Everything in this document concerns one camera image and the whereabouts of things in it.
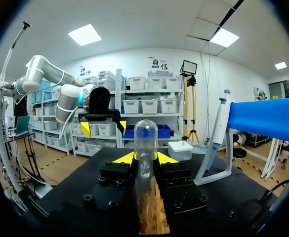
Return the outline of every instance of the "laptop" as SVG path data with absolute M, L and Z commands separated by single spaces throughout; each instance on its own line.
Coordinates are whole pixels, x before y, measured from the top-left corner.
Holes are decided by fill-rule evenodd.
M 17 118 L 16 132 L 13 134 L 15 137 L 22 136 L 28 133 L 30 116 L 22 116 Z

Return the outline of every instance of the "yellow tripod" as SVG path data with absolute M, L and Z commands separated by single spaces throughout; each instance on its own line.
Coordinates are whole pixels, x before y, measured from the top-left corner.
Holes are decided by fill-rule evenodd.
M 195 83 L 189 83 L 187 80 L 187 76 L 184 76 L 184 84 L 185 84 L 185 117 L 184 117 L 184 136 L 182 137 L 183 141 L 189 141 L 189 139 L 192 137 L 192 143 L 195 141 L 195 137 L 197 142 L 199 143 L 199 136 L 196 131 L 196 97 L 195 97 Z M 188 86 L 192 87 L 192 95 L 193 95 L 193 128 L 190 130 L 189 135 L 188 133 Z

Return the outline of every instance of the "white hose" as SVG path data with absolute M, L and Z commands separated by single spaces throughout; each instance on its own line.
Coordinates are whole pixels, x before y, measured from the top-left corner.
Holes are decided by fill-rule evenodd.
M 78 106 L 76 106 L 75 109 L 73 109 L 73 111 L 72 111 L 72 112 L 70 113 L 70 115 L 67 117 L 67 119 L 66 119 L 65 123 L 63 124 L 63 127 L 62 127 L 62 129 L 61 129 L 61 131 L 60 131 L 59 139 L 62 138 L 67 123 L 69 122 L 69 120 L 70 120 L 70 118 L 72 117 L 73 113 L 75 113 L 75 111 L 76 111 L 77 109 L 78 109 Z

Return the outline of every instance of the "ceiling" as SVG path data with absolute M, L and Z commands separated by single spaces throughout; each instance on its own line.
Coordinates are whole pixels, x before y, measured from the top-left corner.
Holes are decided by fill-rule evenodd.
M 33 55 L 65 63 L 132 48 L 176 48 L 216 55 L 270 78 L 286 61 L 289 39 L 261 0 L 245 0 L 222 26 L 240 37 L 224 48 L 207 41 L 238 0 L 33 0 L 0 44 L 0 72 L 22 22 L 32 24 L 16 45 L 6 75 L 19 78 Z M 68 33 L 92 24 L 102 41 L 79 46 Z

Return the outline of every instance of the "clear glass bottle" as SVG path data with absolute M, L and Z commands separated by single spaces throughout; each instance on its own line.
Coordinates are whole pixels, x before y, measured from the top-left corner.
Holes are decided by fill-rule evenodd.
M 157 232 L 153 160 L 158 152 L 158 127 L 153 121 L 145 119 L 135 125 L 134 151 L 135 159 L 138 160 L 135 188 L 140 234 L 153 235 Z

